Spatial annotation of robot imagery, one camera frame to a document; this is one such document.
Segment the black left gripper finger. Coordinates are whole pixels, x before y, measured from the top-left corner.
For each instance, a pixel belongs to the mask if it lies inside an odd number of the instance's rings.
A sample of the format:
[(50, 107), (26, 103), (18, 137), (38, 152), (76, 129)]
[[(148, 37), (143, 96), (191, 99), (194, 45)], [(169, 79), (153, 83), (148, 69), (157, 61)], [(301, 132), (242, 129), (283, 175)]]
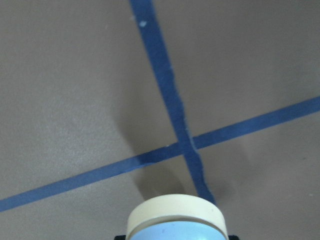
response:
[(239, 237), (237, 235), (229, 235), (228, 239), (229, 240), (239, 240)]

